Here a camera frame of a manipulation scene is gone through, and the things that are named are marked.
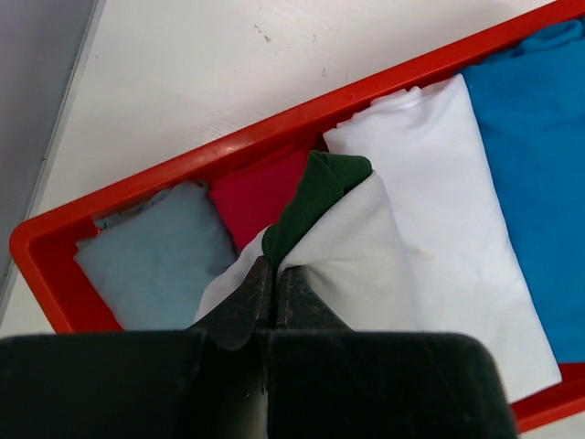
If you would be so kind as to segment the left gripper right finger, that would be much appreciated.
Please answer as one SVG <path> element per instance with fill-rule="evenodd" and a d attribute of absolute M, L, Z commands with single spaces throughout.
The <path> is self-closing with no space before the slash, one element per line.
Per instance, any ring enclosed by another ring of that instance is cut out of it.
<path fill-rule="evenodd" d="M 282 272 L 273 298 L 275 329 L 351 331 L 309 285 L 303 267 L 291 267 Z"/>

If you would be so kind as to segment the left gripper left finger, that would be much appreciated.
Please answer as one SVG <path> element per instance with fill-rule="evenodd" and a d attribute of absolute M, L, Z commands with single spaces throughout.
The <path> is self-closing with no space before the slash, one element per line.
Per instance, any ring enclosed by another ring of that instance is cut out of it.
<path fill-rule="evenodd" d="M 248 343 L 256 330 L 272 327 L 272 293 L 273 269 L 260 256 L 242 284 L 191 329 L 205 331 L 221 349 L 237 351 Z"/>

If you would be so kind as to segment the cream and green t-shirt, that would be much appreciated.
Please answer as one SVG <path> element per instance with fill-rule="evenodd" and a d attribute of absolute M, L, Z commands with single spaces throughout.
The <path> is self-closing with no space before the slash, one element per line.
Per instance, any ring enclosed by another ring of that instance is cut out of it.
<path fill-rule="evenodd" d="M 354 330 L 421 329 L 414 275 L 388 194 L 363 156 L 311 152 L 293 199 L 210 283 L 196 319 L 225 302 L 259 257 L 278 281 L 300 269 Z"/>

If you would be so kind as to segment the red plastic tray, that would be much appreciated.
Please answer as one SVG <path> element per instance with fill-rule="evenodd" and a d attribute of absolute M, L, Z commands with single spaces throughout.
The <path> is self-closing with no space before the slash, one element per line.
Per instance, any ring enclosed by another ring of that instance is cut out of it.
<path fill-rule="evenodd" d="M 463 76 L 539 30 L 582 19 L 556 1 L 355 82 L 20 224 L 10 251 L 54 332 L 1 345 L 1 432 L 15 438 L 514 438 L 566 408 L 561 380 L 511 402 L 488 348 L 430 331 L 125 330 L 75 261 L 102 221 L 180 183 L 207 187 L 329 130 L 375 99 Z"/>

